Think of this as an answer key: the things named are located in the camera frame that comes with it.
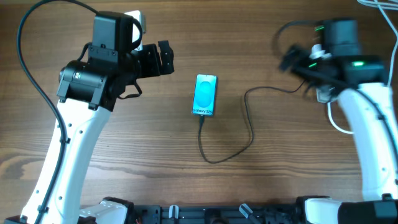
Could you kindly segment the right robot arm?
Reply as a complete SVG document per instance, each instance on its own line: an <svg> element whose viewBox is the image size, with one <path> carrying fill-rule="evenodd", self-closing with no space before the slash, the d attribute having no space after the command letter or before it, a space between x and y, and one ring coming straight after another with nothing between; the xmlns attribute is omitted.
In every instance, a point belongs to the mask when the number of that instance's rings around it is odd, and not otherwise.
<svg viewBox="0 0 398 224"><path fill-rule="evenodd" d="M311 49L291 46L279 68L336 101L351 128L361 166L360 202L330 197L298 199L304 223L397 222L397 120L392 88L382 60L361 51L354 19L310 21L319 37Z"/></svg>

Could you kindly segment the turquoise screen smartphone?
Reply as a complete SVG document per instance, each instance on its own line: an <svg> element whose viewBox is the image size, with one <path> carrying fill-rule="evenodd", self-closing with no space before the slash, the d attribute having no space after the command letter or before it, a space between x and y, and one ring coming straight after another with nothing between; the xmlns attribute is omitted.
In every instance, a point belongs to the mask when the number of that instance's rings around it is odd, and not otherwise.
<svg viewBox="0 0 398 224"><path fill-rule="evenodd" d="M192 114L213 116L218 78L215 75L198 74L193 96Z"/></svg>

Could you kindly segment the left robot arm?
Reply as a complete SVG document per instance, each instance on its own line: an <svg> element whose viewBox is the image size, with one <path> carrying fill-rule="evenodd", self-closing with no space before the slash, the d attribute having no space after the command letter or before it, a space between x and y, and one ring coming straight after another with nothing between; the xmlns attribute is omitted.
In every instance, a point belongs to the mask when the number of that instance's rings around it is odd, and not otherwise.
<svg viewBox="0 0 398 224"><path fill-rule="evenodd" d="M97 12L93 40L81 58L60 71L57 121L34 192L20 215L6 223L136 223L134 204L106 197L80 207L80 198L96 142L117 100L140 78L169 75L174 53L169 43L142 43L146 31L140 11Z"/></svg>

